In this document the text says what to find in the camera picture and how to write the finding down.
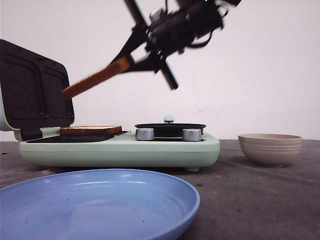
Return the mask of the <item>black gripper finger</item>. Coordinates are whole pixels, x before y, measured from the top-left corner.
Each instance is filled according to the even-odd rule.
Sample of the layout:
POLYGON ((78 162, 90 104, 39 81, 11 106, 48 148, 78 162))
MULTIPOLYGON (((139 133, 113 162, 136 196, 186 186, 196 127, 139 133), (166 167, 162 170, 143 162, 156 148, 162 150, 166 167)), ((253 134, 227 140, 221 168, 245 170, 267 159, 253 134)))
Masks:
POLYGON ((139 61, 134 61, 130 55, 119 58, 125 69, 122 73, 129 72, 154 72, 158 73, 162 69, 162 59, 159 55, 150 53, 139 61))
POLYGON ((118 62, 122 56, 131 56, 131 53, 140 45, 148 41, 148 28, 146 26, 134 26, 132 33, 118 55, 110 62, 118 62))

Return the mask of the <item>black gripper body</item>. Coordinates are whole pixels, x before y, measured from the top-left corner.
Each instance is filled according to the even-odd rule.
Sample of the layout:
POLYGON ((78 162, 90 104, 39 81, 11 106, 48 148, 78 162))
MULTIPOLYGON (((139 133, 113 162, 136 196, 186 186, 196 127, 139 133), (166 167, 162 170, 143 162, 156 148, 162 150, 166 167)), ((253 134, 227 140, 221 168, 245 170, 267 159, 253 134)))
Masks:
POLYGON ((150 15, 151 24, 147 25, 142 13, 134 0, 125 4, 135 21, 135 26, 148 28, 148 41, 145 50, 156 54, 162 59, 161 70, 169 87, 175 90, 179 87, 174 75, 166 63, 168 56, 175 52, 182 54, 185 48, 203 48, 208 43, 194 43, 206 34, 212 35, 214 30, 223 28, 224 16, 219 12, 222 5, 214 0, 179 0, 179 10, 169 13, 159 9, 150 15))

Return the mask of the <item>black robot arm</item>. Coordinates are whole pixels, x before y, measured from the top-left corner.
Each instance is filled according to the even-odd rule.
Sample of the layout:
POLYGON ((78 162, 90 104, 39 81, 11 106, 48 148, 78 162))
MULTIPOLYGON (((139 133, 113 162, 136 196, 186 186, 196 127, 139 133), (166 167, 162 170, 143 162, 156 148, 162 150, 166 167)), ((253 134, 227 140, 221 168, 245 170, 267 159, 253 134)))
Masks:
POLYGON ((132 33, 115 61, 128 57, 131 64, 126 72, 162 72, 169 87, 176 90, 179 85, 166 63, 175 52, 183 54, 186 48, 205 47, 216 29, 224 28, 224 17, 229 7, 238 6, 238 0, 179 0, 179 9, 169 12, 159 7, 149 14, 147 24, 134 0, 125 4, 135 25, 132 33))

